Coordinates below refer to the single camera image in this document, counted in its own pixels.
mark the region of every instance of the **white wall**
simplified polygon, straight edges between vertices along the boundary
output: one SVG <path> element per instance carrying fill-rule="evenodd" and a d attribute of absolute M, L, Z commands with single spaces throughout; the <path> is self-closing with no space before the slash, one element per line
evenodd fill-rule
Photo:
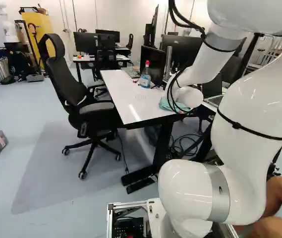
<path fill-rule="evenodd" d="M 73 40 L 73 31 L 76 30 L 72 1 L 60 0 L 62 10 L 60 9 L 59 0 L 3 0 L 7 4 L 6 12 L 10 20 L 21 19 L 18 13 L 20 6 L 37 6 L 39 3 L 43 8 L 48 10 L 51 17 L 51 23 L 54 32 L 59 34 L 66 46 L 66 58 L 71 58 L 76 54 Z M 141 45 L 143 44 L 143 35 L 145 24 L 151 23 L 152 16 L 157 4 L 160 4 L 159 17 L 157 22 L 155 45 L 158 47 L 161 41 L 163 25 L 167 12 L 167 0 L 73 0 L 76 12 L 77 27 L 85 28 L 88 32 L 94 32 L 96 28 L 120 31 L 121 45 L 125 46 L 128 42 L 128 35 L 134 35 L 132 48 L 132 60 L 140 58 Z M 176 6 L 179 11 L 186 17 L 190 17 L 190 12 L 194 0 L 176 0 Z M 63 32 L 63 21 L 68 20 L 70 33 Z M 195 0 L 191 20 L 206 29 L 209 28 L 210 19 L 207 13 L 207 0 Z M 170 17 L 168 20 L 167 32 L 174 31 L 174 24 Z M 183 29 L 176 28 L 179 34 Z"/>

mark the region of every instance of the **person's leg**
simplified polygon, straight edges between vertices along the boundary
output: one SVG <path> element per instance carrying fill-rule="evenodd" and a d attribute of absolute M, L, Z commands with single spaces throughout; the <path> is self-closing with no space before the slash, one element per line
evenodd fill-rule
<path fill-rule="evenodd" d="M 261 218 L 274 216 L 281 208 L 282 200 L 278 194 L 282 177 L 272 177 L 266 183 L 266 206 Z"/>
<path fill-rule="evenodd" d="M 277 188 L 279 187 L 279 179 L 271 178 L 266 183 L 266 207 L 261 218 L 270 217 L 277 213 L 282 205 L 282 201 L 276 195 Z M 241 233 L 246 226 L 234 226 L 236 232 Z"/>
<path fill-rule="evenodd" d="M 253 224 L 247 238 L 282 238 L 282 218 L 266 217 Z"/>
<path fill-rule="evenodd" d="M 282 218 L 273 217 L 282 203 L 282 177 L 271 178 L 267 182 L 267 189 L 265 212 L 262 219 L 252 225 L 247 238 L 282 238 Z"/>

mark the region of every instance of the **yellow panel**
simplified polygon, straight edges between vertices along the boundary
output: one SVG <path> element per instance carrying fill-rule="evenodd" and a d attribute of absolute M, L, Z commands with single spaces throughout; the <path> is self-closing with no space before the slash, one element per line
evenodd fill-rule
<path fill-rule="evenodd" d="M 28 26 L 29 23 L 33 23 L 36 26 L 36 40 L 39 42 L 41 38 L 46 33 L 53 33 L 53 28 L 51 25 L 50 17 L 47 15 L 43 15 L 38 12 L 22 12 L 22 18 L 24 21 L 26 21 L 26 26 Z M 31 44 L 33 46 L 35 56 L 37 59 L 37 62 L 39 62 L 40 54 L 38 52 L 38 47 L 34 38 L 33 33 L 28 29 L 28 34 L 31 38 Z M 51 41 L 46 42 L 48 53 L 51 57 L 55 56 L 55 49 Z"/>

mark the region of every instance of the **chair wheel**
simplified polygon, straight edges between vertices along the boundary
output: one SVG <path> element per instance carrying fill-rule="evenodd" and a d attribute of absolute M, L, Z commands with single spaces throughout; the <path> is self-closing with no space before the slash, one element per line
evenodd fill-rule
<path fill-rule="evenodd" d="M 80 178 L 81 180 L 84 180 L 87 177 L 87 172 L 80 172 L 78 174 L 78 178 Z"/>
<path fill-rule="evenodd" d="M 121 160 L 121 155 L 117 155 L 115 158 L 116 161 L 120 161 Z"/>
<path fill-rule="evenodd" d="M 69 155 L 69 153 L 70 153 L 70 150 L 69 150 L 69 149 L 63 149 L 63 150 L 62 150 L 62 154 L 63 154 L 63 155 Z"/>

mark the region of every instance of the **light blue cloth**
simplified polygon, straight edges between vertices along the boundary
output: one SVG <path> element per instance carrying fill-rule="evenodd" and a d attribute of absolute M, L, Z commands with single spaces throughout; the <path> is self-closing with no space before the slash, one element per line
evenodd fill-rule
<path fill-rule="evenodd" d="M 169 106 L 169 102 L 167 100 L 166 97 L 162 97 L 161 100 L 160 100 L 160 108 L 161 109 L 164 109 L 164 110 L 168 110 L 168 111 L 173 111 L 172 108 L 170 108 Z M 188 112 L 191 110 L 191 108 L 187 107 L 184 103 L 178 103 L 176 102 L 177 106 L 179 106 L 181 109 L 183 109 L 184 111 Z M 179 110 L 176 106 L 175 106 L 175 110 L 178 112 L 178 113 L 184 113 L 183 111 Z"/>

